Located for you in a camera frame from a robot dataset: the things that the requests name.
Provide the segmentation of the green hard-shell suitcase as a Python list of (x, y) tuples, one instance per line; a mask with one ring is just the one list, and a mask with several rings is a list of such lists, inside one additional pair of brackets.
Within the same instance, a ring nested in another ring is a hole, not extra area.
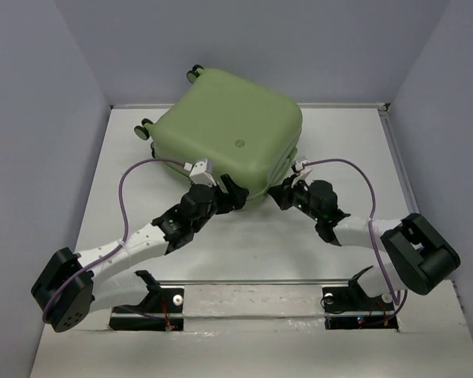
[(179, 172), (176, 161), (207, 159), (212, 176), (229, 175), (249, 191), (245, 209), (259, 206), (297, 154), (303, 114), (292, 99), (226, 71), (194, 65), (191, 86), (156, 121), (134, 132), (151, 143), (152, 155)]

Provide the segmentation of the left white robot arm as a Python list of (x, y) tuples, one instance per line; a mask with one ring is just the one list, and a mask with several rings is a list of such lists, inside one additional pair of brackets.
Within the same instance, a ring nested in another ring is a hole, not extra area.
[(31, 289), (43, 311), (43, 322), (60, 333), (105, 307), (131, 305), (142, 311), (154, 309), (158, 304), (155, 288), (142, 283), (131, 295), (114, 277), (189, 244), (214, 215), (242, 209), (249, 191), (227, 174), (221, 180), (221, 185), (194, 183), (178, 204), (140, 230), (125, 233), (120, 240), (79, 253), (68, 247), (56, 251)]

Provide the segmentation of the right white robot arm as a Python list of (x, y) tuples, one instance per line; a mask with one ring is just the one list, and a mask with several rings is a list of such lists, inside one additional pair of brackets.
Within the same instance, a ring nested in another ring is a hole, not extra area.
[(399, 220), (354, 217), (339, 208), (333, 186), (325, 180), (307, 184), (289, 177), (268, 193), (280, 209), (294, 207), (310, 217), (325, 243), (389, 256), (388, 263), (362, 269), (343, 287), (339, 298), (357, 309), (396, 291), (427, 295), (460, 267), (459, 254), (419, 213)]

